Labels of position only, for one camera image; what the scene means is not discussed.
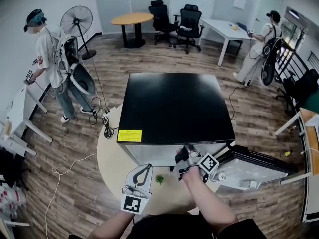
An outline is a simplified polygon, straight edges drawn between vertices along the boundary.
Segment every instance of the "ceiling light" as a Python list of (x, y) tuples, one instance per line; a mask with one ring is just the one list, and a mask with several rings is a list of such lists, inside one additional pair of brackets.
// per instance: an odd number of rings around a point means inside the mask
[(298, 13), (295, 10), (290, 10), (289, 13), (294, 16), (296, 19), (299, 19)]

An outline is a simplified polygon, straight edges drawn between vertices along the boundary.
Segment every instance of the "white pants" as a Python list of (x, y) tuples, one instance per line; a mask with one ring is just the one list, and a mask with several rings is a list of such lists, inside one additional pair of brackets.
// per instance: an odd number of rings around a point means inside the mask
[(263, 55), (259, 55), (255, 52), (254, 48), (250, 49), (250, 54), (248, 53), (242, 69), (240, 69), (237, 74), (237, 80), (240, 82), (245, 82), (247, 84), (249, 81), (253, 81), (256, 76), (261, 75), (262, 65), (266, 58)]

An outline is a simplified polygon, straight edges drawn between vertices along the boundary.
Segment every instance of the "forearm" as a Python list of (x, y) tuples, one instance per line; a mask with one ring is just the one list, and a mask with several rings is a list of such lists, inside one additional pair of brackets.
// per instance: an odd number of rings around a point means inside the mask
[(238, 222), (231, 208), (220, 200), (200, 177), (185, 182), (205, 220), (217, 234), (225, 227)]
[(36, 78), (38, 78), (43, 72), (45, 71), (45, 68), (43, 69), (37, 69), (34, 74), (31, 77), (32, 81), (35, 81)]
[(252, 38), (255, 38), (256, 40), (260, 41), (260, 42), (264, 42), (265, 38), (263, 36), (260, 35), (252, 35)]
[(119, 239), (133, 217), (132, 213), (120, 211), (95, 228), (88, 239)]

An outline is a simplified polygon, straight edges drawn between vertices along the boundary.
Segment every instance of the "green plant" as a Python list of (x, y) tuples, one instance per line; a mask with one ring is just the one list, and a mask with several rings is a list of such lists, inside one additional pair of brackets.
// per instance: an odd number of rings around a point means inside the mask
[(155, 181), (156, 181), (157, 183), (160, 183), (161, 185), (164, 183), (164, 180), (165, 180), (165, 178), (164, 178), (164, 176), (162, 176), (162, 175), (157, 175), (157, 176), (155, 176)]

